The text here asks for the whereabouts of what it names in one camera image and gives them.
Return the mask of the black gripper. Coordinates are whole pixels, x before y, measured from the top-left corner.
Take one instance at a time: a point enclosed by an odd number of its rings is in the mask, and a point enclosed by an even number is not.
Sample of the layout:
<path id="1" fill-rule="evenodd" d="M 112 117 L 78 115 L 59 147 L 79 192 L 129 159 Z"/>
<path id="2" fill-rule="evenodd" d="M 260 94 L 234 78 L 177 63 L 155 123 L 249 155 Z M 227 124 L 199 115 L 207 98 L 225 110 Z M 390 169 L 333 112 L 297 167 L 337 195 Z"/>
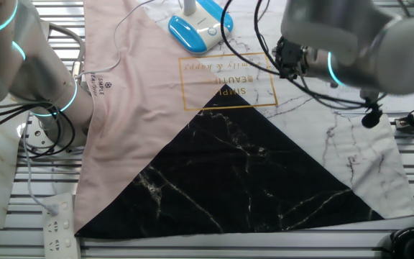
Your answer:
<path id="1" fill-rule="evenodd" d="M 283 36 L 277 41 L 275 63 L 280 78 L 297 78 L 308 70 L 306 61 L 308 48 L 291 42 Z"/>

